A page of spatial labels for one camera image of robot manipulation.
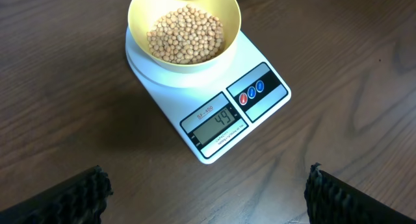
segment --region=button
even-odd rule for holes
[[[240,99],[240,105],[245,105],[245,104],[247,104],[247,100],[248,100],[248,98],[247,98],[247,94],[246,94],[246,93],[242,93],[242,94],[240,94],[239,99]]]
[[[262,92],[265,89],[265,84],[263,83],[263,81],[257,81],[255,84],[255,89],[258,92]]]
[[[248,88],[248,98],[253,99],[255,97],[255,88],[253,86]]]

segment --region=brown wooden surface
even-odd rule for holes
[[[104,223],[307,221],[312,163],[416,218],[416,0],[238,0],[292,99],[198,162],[125,60],[130,0],[0,0],[0,210],[100,165]]]

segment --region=blue button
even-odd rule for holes
[[[255,97],[255,88],[253,86],[248,88],[248,98],[253,99]]]
[[[258,92],[262,92],[265,89],[265,84],[263,83],[263,81],[257,81],[255,84],[255,89]]]

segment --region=bowl rim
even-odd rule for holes
[[[235,2],[235,4],[236,4],[236,6],[237,6],[237,10],[239,11],[239,31],[241,30],[241,10],[240,10],[240,6],[239,6],[239,3],[237,2],[237,0],[234,0],[234,2]],[[131,2],[130,2],[130,5],[129,5],[129,11],[128,11],[128,13],[127,13],[127,24],[128,24],[128,26],[130,27],[130,17],[131,17],[131,5],[133,4],[133,0],[131,0]],[[233,41],[230,43],[230,45],[229,45],[229,47],[225,50],[225,51],[223,51],[220,55],[218,55],[218,56],[216,56],[215,58],[213,58],[213,59],[211,59],[211,60],[207,60],[207,61],[205,61],[205,62],[201,62],[201,63],[197,63],[197,64],[174,64],[174,63],[171,63],[171,62],[167,62],[167,61],[165,61],[165,60],[163,60],[163,59],[160,59],[160,58],[157,58],[157,57],[155,57],[155,56],[153,56],[151,53],[149,53],[149,52],[147,52],[146,50],[144,50],[138,43],[137,43],[137,41],[136,41],[136,38],[135,38],[135,36],[133,35],[133,33],[131,34],[131,36],[133,37],[133,39],[135,40],[135,42],[136,42],[136,44],[139,46],[139,48],[141,49],[141,50],[143,50],[143,52],[145,52],[146,54],[148,54],[150,57],[152,57],[152,59],[154,59],[154,60],[157,60],[157,61],[159,61],[159,62],[163,62],[163,63],[165,63],[165,64],[169,64],[169,65],[173,65],[173,66],[179,66],[179,67],[193,67],[193,66],[200,66],[200,65],[204,65],[204,64],[207,64],[207,63],[209,63],[209,62],[213,62],[213,61],[215,61],[215,60],[217,60],[218,59],[218,57],[220,57],[221,55],[223,55],[224,54],[224,52],[226,52],[234,43],[235,43],[235,41],[236,41],[236,39],[237,39],[237,37],[239,36],[239,33],[237,33],[237,35],[234,37],[234,39],[233,39]]]

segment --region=white scale body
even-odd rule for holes
[[[127,28],[131,69],[192,152],[211,164],[291,98],[291,90],[255,45],[240,32],[222,58],[198,73],[160,67]]]

